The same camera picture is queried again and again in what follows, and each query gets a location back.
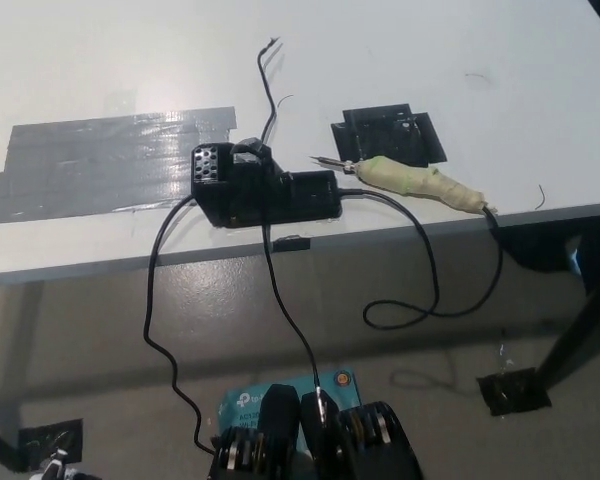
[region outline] wire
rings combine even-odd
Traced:
[[[280,297],[280,292],[278,291],[278,283],[276,282],[276,274],[275,274],[275,271],[273,270],[273,261],[271,260],[271,252],[269,251],[269,238],[267,235],[267,226],[265,226],[264,224],[262,225],[262,244],[264,246],[264,256],[267,259],[267,266],[269,267],[269,276],[271,277],[271,286],[273,287],[273,294],[276,297],[276,301],[278,302],[278,305],[280,306],[280,310],[282,310],[282,314],[285,316],[285,318],[287,319],[287,322],[289,322],[289,325],[291,325],[291,328],[293,328],[293,330],[296,332],[298,337],[300,337],[300,341],[304,345],[304,348],[307,351],[307,355],[309,355],[309,361],[311,362],[311,368],[313,370],[313,383],[316,387],[319,387],[320,386],[320,377],[318,376],[318,366],[316,364],[316,359],[313,356],[313,351],[311,350],[311,346],[309,345],[309,342],[307,341],[304,334],[300,331],[300,328],[298,328],[296,323],[291,318],[291,315],[289,315],[289,312],[287,311],[287,308],[285,307],[284,302],[282,301],[282,298]]]
[[[191,400],[191,398],[189,398],[178,387],[178,362],[176,361],[175,357],[171,354],[171,352],[169,352],[169,350],[164,348],[162,345],[156,343],[149,336],[149,331],[151,329],[151,317],[153,315],[153,283],[154,283],[154,279],[155,279],[156,264],[158,263],[158,253],[160,252],[160,246],[162,244],[162,239],[164,238],[167,228],[169,227],[169,224],[171,223],[173,218],[176,216],[176,214],[185,205],[187,205],[188,203],[191,203],[193,201],[193,199],[194,199],[193,194],[188,195],[186,198],[184,198],[180,202],[178,202],[178,204],[175,207],[173,207],[173,209],[169,212],[167,217],[164,219],[164,222],[162,222],[162,226],[160,227],[160,230],[158,230],[156,239],[153,242],[153,248],[151,249],[151,255],[149,256],[149,275],[147,278],[147,311],[146,311],[145,318],[144,318],[143,336],[144,336],[144,341],[151,348],[153,348],[154,350],[157,350],[162,355],[167,357],[167,360],[169,360],[169,363],[171,363],[171,371],[172,371],[171,388],[173,389],[174,392],[176,392],[176,394],[180,398],[182,398],[185,402],[187,402],[187,404],[189,404],[189,406],[191,408],[193,408],[193,411],[196,414],[196,428],[193,432],[194,443],[200,450],[208,453],[209,455],[214,455],[215,452],[212,449],[210,449],[209,447],[207,447],[206,445],[204,445],[202,442],[200,442],[200,439],[199,439],[200,426],[202,424],[202,413],[200,412],[200,408],[198,407],[196,402]]]
[[[271,107],[271,113],[269,115],[269,118],[267,119],[267,122],[264,124],[262,133],[260,134],[260,140],[262,140],[262,143],[265,143],[265,144],[267,143],[267,141],[269,139],[269,134],[271,133],[271,128],[273,128],[273,122],[275,121],[275,119],[278,115],[278,112],[276,110],[276,104],[273,101],[273,96],[271,95],[271,89],[269,87],[269,80],[267,80],[267,75],[264,72],[264,66],[262,65],[262,57],[265,56],[265,54],[269,51],[269,49],[271,47],[273,47],[276,44],[277,41],[278,41],[277,38],[272,38],[271,41],[267,44],[267,46],[264,47],[262,50],[260,50],[260,53],[258,53],[258,70],[260,71],[260,77],[262,78],[262,85],[264,86],[264,91],[267,94],[267,100],[269,101],[269,106]]]
[[[269,114],[269,118],[267,119],[267,122],[265,123],[265,126],[262,130],[262,135],[260,136],[260,140],[262,141],[262,143],[266,143],[269,134],[271,133],[271,129],[273,128],[273,124],[276,120],[276,117],[278,116],[276,103],[274,102],[273,96],[271,95],[269,80],[267,80],[267,75],[265,74],[264,67],[262,65],[262,57],[277,41],[277,38],[272,38],[271,41],[267,44],[267,46],[260,50],[260,53],[258,54],[258,70],[260,71],[262,85],[264,86],[264,91],[267,94],[267,100],[269,101],[269,106],[271,107],[271,113]],[[278,306],[280,307],[282,314],[287,319],[287,322],[289,322],[289,325],[291,325],[291,328],[293,328],[293,330],[296,332],[296,334],[300,338],[300,341],[302,342],[302,345],[304,345],[304,348],[307,351],[309,361],[311,362],[311,369],[313,370],[313,383],[317,388],[320,387],[320,377],[318,375],[318,366],[316,364],[315,356],[313,355],[313,350],[311,350],[309,342],[307,341],[300,328],[298,328],[298,325],[296,325],[296,322],[294,322],[293,318],[291,318],[291,315],[289,314],[287,307],[284,305],[284,302],[282,301],[282,297],[280,296],[280,292],[278,290],[278,282],[276,281],[276,274],[273,268],[273,261],[271,259],[271,252],[269,249],[269,227],[270,225],[267,221],[267,205],[265,200],[263,201],[262,205],[262,246],[264,247],[264,256],[267,260],[267,266],[269,267],[269,277],[271,277],[271,287],[273,288],[273,295],[276,297],[276,301],[278,302]]]
[[[352,197],[352,196],[371,197],[374,200],[382,201],[382,202],[388,204],[389,206],[395,208],[396,210],[398,210],[400,213],[405,215],[407,218],[409,218],[413,222],[418,234],[420,235],[420,237],[422,238],[422,241],[425,244],[425,248],[427,250],[427,256],[429,258],[429,264],[431,267],[431,278],[432,278],[432,283],[433,283],[433,302],[432,302],[431,307],[429,307],[428,309],[424,309],[422,307],[418,307],[417,305],[402,302],[399,300],[390,300],[390,299],[375,300],[375,301],[367,304],[367,306],[365,306],[364,310],[362,311],[362,318],[364,320],[364,323],[369,325],[371,328],[375,328],[376,330],[398,330],[401,328],[412,327],[412,326],[424,321],[429,316],[439,317],[439,318],[463,317],[465,315],[469,315],[469,314],[477,311],[487,302],[487,300],[489,300],[489,298],[493,294],[493,291],[495,290],[496,286],[498,285],[500,276],[502,274],[504,253],[502,250],[502,245],[498,241],[498,228],[499,227],[498,227],[497,220],[496,220],[495,216],[493,215],[493,213],[491,213],[491,211],[488,208],[485,207],[483,209],[483,212],[484,212],[485,216],[487,217],[487,221],[490,224],[491,233],[494,236],[494,238],[496,239],[496,243],[498,245],[498,263],[496,265],[496,271],[493,276],[493,279],[491,280],[491,283],[489,284],[489,287],[487,288],[484,295],[471,307],[466,308],[464,310],[460,310],[458,312],[439,312],[436,310],[436,308],[438,306],[438,303],[440,302],[440,284],[439,284],[439,280],[438,280],[438,270],[436,267],[435,256],[433,254],[433,249],[431,248],[431,242],[429,241],[429,237],[427,236],[427,233],[424,230],[424,227],[418,221],[418,219],[401,203],[397,202],[396,200],[389,197],[388,195],[385,195],[385,194],[382,194],[379,192],[374,192],[372,190],[363,190],[363,189],[341,189],[340,195],[342,197]],[[369,319],[370,310],[373,307],[376,307],[378,305],[395,305],[398,307],[413,310],[415,312],[420,313],[420,315],[417,316],[413,320],[409,320],[408,322],[401,323],[398,325],[379,325],[377,323],[372,322]]]

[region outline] power cord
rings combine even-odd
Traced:
[[[193,442],[203,452],[206,452],[209,455],[214,455],[215,452],[213,450],[200,442],[200,426],[202,425],[202,413],[200,412],[200,408],[196,402],[191,400],[191,398],[189,398],[187,394],[178,387],[178,362],[171,352],[169,352],[169,350],[152,340],[149,336],[149,331],[151,329],[151,317],[153,315],[153,283],[156,273],[156,264],[158,263],[158,254],[160,252],[160,246],[162,245],[162,239],[164,238],[167,228],[169,228],[169,224],[173,221],[177,213],[193,200],[193,194],[188,195],[171,209],[167,217],[164,219],[164,222],[162,222],[162,226],[160,227],[160,230],[158,230],[156,239],[153,242],[153,248],[151,249],[151,255],[149,256],[149,274],[147,278],[147,311],[144,318],[143,336],[147,345],[167,357],[167,360],[169,360],[169,363],[171,363],[171,388],[180,398],[182,398],[191,408],[193,408],[193,411],[196,414],[196,428],[193,432]]]
[[[267,119],[267,122],[265,123],[265,126],[262,129],[262,135],[260,136],[260,140],[262,141],[262,143],[266,143],[266,141],[268,140],[269,134],[271,133],[271,129],[273,128],[273,124],[278,115],[278,112],[276,109],[276,104],[273,100],[273,96],[271,95],[271,88],[269,86],[269,80],[267,80],[267,75],[264,71],[264,66],[262,65],[262,57],[264,57],[264,55],[269,51],[269,49],[271,47],[273,47],[276,44],[277,41],[278,41],[277,38],[272,38],[271,41],[267,44],[267,46],[264,47],[262,50],[260,50],[260,53],[258,53],[258,59],[257,59],[258,60],[258,70],[260,72],[260,77],[262,78],[262,85],[264,86],[264,91],[267,95],[267,100],[269,101],[269,106],[271,108],[271,113],[269,114],[269,118]],[[289,325],[291,325],[291,328],[293,328],[293,330],[296,332],[296,334],[300,338],[300,341],[302,342],[302,345],[304,345],[304,348],[307,351],[307,355],[309,356],[309,361],[311,362],[311,368],[313,370],[313,383],[314,383],[314,386],[316,387],[316,389],[319,389],[320,388],[320,377],[318,375],[318,366],[316,364],[316,359],[313,355],[313,351],[311,350],[311,346],[309,345],[309,342],[307,341],[306,337],[304,336],[304,334],[302,333],[300,328],[298,328],[298,325],[296,325],[296,322],[294,322],[293,318],[291,318],[291,315],[289,314],[287,307],[284,305],[284,302],[282,301],[282,298],[280,297],[280,292],[278,290],[278,282],[276,281],[276,274],[275,274],[275,270],[273,268],[273,261],[271,260],[271,252],[269,249],[269,234],[268,234],[268,232],[269,232],[270,227],[271,227],[271,225],[269,225],[269,222],[267,221],[266,204],[264,204],[264,202],[263,202],[263,206],[262,206],[262,246],[264,247],[264,256],[267,260],[267,266],[269,267],[269,276],[271,277],[271,286],[273,288],[273,294],[276,297],[276,301],[278,302],[278,306],[280,307],[282,314],[287,319],[287,322],[289,323]]]
[[[417,305],[412,305],[410,303],[402,302],[399,300],[389,300],[389,299],[375,300],[375,301],[367,304],[367,306],[364,307],[364,310],[362,312],[362,318],[364,320],[364,323],[369,325],[371,328],[374,328],[376,330],[398,330],[401,328],[412,327],[412,326],[424,321],[429,316],[439,317],[439,318],[463,317],[465,315],[469,315],[469,314],[477,311],[478,309],[480,309],[487,302],[487,300],[489,300],[489,298],[491,298],[491,295],[493,294],[493,291],[495,290],[496,286],[498,285],[500,276],[502,274],[502,264],[504,261],[504,252],[502,250],[502,245],[498,241],[498,228],[499,228],[498,222],[497,222],[495,216],[493,215],[493,213],[491,213],[491,211],[488,208],[485,207],[483,209],[483,213],[485,214],[487,221],[490,224],[490,231],[491,231],[493,237],[496,239],[496,244],[498,245],[498,263],[496,265],[496,271],[494,273],[493,279],[491,280],[491,283],[489,284],[489,287],[487,288],[484,295],[480,298],[480,300],[478,300],[471,307],[466,308],[464,310],[460,310],[458,312],[438,312],[436,310],[438,303],[440,302],[440,284],[438,281],[438,270],[436,267],[436,261],[435,261],[435,257],[433,254],[433,249],[431,248],[431,242],[429,241],[429,237],[427,236],[427,233],[424,230],[424,227],[418,221],[418,219],[401,203],[397,202],[390,196],[385,195],[383,193],[375,192],[372,190],[365,190],[365,189],[340,189],[340,195],[343,198],[344,197],[369,197],[373,200],[384,202],[384,203],[388,204],[390,207],[398,210],[400,213],[405,215],[407,218],[409,218],[413,222],[418,234],[420,235],[420,237],[422,238],[422,241],[425,244],[425,248],[427,250],[427,256],[429,258],[429,264],[431,267],[431,278],[432,278],[432,283],[433,283],[433,302],[432,302],[431,307],[429,307],[428,309],[424,309],[422,307],[418,307]],[[409,320],[406,323],[401,323],[398,325],[380,325],[380,324],[372,322],[369,319],[370,310],[373,307],[376,307],[378,305],[395,305],[398,307],[406,308],[408,310],[413,310],[415,312],[418,312],[420,315],[417,316],[416,318],[414,318],[413,320]]]

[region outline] black plastic housing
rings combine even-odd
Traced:
[[[262,158],[236,154],[234,147],[232,143],[211,143],[191,153],[192,193],[213,225],[261,225],[263,214],[269,224],[337,218],[342,214],[332,171],[282,172],[268,147],[253,147],[262,149],[258,150]]]

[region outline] white table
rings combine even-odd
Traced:
[[[440,169],[482,190],[501,224],[600,214],[600,20],[586,0],[0,2],[0,171],[18,124],[234,106],[231,139],[256,136],[268,105],[255,59],[270,36],[284,43],[274,95],[294,95],[271,139],[283,168],[336,156],[329,125],[342,110],[410,103],[432,117]],[[485,225],[401,201],[430,230]],[[0,283],[142,268],[166,213],[1,224]],[[339,220],[272,230],[312,247],[414,234],[363,200],[346,200]],[[258,228],[216,229],[192,209],[162,263],[261,249]]]

